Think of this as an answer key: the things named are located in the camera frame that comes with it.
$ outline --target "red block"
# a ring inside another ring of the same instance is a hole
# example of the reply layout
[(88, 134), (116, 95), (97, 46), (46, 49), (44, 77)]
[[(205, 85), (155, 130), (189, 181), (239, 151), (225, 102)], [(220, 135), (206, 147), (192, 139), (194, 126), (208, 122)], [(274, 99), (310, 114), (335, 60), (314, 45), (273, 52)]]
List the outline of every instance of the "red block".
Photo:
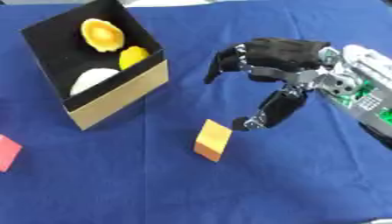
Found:
[(7, 136), (0, 135), (0, 172), (6, 172), (22, 146), (10, 140)]

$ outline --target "table surface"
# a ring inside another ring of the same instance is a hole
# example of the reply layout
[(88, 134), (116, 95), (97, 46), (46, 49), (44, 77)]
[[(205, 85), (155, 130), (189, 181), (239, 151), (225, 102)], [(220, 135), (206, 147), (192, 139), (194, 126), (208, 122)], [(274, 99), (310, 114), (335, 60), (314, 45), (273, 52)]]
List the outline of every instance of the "table surface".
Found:
[(171, 81), (84, 132), (19, 32), (72, 7), (0, 6), (0, 133), (24, 146), (0, 175), (0, 223), (355, 223), (392, 216), (392, 152), (316, 93), (274, 129), (235, 132), (218, 164), (193, 153), (207, 118), (229, 126), (282, 86), (244, 73), (204, 85), (215, 51), (282, 37), (361, 44), (391, 57), (392, 17), (381, 1), (132, 8), (166, 49)]

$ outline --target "wooden block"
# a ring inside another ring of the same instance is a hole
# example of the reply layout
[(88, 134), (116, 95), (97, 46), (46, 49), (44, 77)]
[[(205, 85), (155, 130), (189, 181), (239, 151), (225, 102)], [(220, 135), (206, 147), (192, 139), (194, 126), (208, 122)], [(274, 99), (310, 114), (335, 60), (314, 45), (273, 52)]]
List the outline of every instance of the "wooden block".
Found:
[(196, 139), (194, 151), (205, 158), (218, 162), (232, 132), (231, 129), (207, 119)]
[(7, 172), (22, 146), (0, 135), (0, 172)]

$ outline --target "white object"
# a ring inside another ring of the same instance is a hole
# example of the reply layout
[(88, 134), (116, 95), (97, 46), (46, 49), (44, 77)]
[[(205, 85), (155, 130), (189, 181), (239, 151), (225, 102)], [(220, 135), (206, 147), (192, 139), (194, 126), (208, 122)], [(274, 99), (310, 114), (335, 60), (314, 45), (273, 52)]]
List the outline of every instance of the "white object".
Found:
[(93, 68), (87, 70), (73, 84), (70, 95), (77, 95), (118, 73), (119, 71), (111, 68)]

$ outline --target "cardboard box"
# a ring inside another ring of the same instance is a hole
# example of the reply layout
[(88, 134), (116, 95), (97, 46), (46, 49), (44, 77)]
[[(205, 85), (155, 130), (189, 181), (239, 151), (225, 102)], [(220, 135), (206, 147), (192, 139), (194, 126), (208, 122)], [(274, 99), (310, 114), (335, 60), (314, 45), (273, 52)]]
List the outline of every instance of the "cardboard box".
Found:
[[(106, 20), (120, 28), (125, 35), (124, 48), (97, 52), (88, 45), (81, 36), (81, 24), (89, 18)], [(163, 48), (115, 0), (85, 4), (25, 28), (22, 33), (64, 109), (82, 130), (168, 81)], [(69, 95), (79, 76), (91, 68), (120, 70), (120, 52), (130, 46), (144, 47), (150, 56), (80, 94)]]

